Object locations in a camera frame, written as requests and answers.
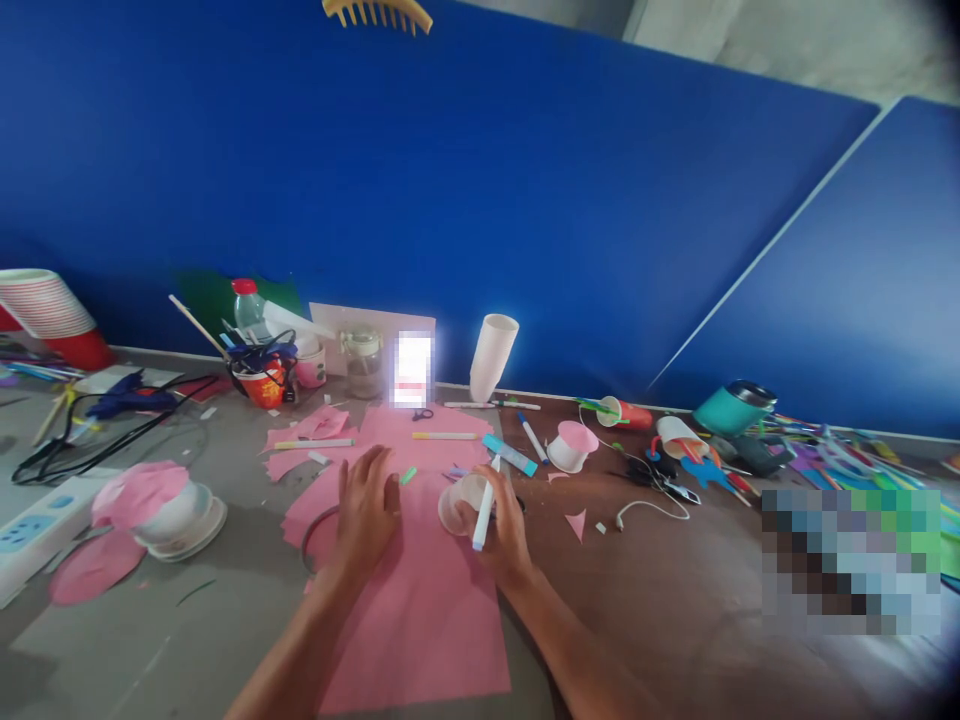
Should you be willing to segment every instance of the blue marker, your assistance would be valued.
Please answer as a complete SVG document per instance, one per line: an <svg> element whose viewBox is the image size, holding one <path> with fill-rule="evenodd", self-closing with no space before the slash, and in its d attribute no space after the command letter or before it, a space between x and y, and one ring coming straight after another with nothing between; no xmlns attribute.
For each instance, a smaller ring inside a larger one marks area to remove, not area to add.
<svg viewBox="0 0 960 720"><path fill-rule="evenodd" d="M526 455L521 455L496 435L484 435L483 444L527 477L533 477L537 464Z"/></svg>
<svg viewBox="0 0 960 720"><path fill-rule="evenodd" d="M530 427L530 423L527 422L527 418L523 413L517 413L517 417L520 418L520 424L523 425L523 429L527 432L527 437L530 438L530 442L533 444L533 449L537 451L537 457L540 458L540 462L544 465L549 465L550 460L547 458L547 454L543 451L543 446L540 444L540 441L537 440L537 436L533 434L533 428Z"/></svg>

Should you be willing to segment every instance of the pink paper triangle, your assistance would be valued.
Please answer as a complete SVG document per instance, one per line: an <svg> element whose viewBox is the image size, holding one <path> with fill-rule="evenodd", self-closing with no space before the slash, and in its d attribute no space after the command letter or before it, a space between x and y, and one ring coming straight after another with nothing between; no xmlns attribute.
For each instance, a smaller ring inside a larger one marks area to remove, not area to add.
<svg viewBox="0 0 960 720"><path fill-rule="evenodd" d="M564 515L567 519L567 522L570 523L570 527L573 528L573 531L577 534L577 540L580 541L580 544L583 545L583 524L587 520L587 511L584 510L579 515Z"/></svg>

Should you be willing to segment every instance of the left hand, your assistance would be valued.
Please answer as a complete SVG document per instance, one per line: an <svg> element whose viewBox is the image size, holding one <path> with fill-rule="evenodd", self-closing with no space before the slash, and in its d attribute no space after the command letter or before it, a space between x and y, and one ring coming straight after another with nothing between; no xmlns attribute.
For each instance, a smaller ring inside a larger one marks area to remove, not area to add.
<svg viewBox="0 0 960 720"><path fill-rule="evenodd" d="M400 527L400 476L387 476L390 448L375 445L351 468L340 465L340 512L333 562L366 582Z"/></svg>

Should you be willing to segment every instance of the teal tumbler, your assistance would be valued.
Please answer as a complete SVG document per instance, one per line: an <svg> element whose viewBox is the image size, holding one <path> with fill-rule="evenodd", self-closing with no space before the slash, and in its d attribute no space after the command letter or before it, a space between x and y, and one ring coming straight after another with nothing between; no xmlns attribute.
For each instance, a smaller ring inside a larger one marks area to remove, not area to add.
<svg viewBox="0 0 960 720"><path fill-rule="evenodd" d="M715 435L735 438L773 412L776 404L777 396L766 388L748 380L734 380L698 407L693 419Z"/></svg>

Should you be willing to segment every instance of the hand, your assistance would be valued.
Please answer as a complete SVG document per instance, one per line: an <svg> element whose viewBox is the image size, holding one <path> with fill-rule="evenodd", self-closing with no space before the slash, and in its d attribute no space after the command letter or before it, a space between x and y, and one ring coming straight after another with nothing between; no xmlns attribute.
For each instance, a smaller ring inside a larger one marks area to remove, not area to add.
<svg viewBox="0 0 960 720"><path fill-rule="evenodd" d="M533 562L527 550L527 536L523 528L523 512L507 479L489 465L478 465L473 472L483 475L493 485L497 501L497 518L490 519L487 540L480 553L480 562L493 573L493 579L501 590L507 591L522 585L533 577ZM473 535L477 526L477 511L469 503L460 500L457 514Z"/></svg>
<svg viewBox="0 0 960 720"><path fill-rule="evenodd" d="M393 451L375 445L350 468L340 465L340 517L333 562L366 582L400 527L400 477L387 477Z"/></svg>

